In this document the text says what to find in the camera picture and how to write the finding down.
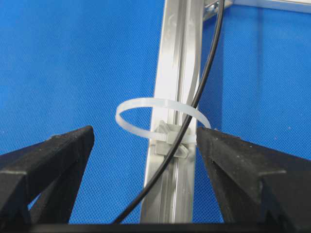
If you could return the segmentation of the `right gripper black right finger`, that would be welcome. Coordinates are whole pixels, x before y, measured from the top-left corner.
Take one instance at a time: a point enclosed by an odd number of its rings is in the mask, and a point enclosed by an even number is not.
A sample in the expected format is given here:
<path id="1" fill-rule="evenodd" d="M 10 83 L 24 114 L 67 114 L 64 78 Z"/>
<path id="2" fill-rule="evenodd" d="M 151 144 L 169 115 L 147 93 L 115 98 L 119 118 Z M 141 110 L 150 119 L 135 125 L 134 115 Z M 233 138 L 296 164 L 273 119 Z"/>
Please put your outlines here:
<path id="1" fill-rule="evenodd" d="M 311 222 L 311 162 L 201 127 L 197 146 L 224 222 Z"/>

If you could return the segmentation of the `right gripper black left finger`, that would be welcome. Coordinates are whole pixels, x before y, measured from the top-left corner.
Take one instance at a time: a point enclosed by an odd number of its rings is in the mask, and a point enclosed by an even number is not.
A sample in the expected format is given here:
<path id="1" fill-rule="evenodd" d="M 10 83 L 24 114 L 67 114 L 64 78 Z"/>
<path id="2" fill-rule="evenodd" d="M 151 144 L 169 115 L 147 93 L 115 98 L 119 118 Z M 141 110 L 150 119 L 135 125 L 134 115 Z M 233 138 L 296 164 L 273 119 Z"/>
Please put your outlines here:
<path id="1" fill-rule="evenodd" d="M 67 224 L 93 146 L 85 126 L 2 154 L 0 224 Z"/>

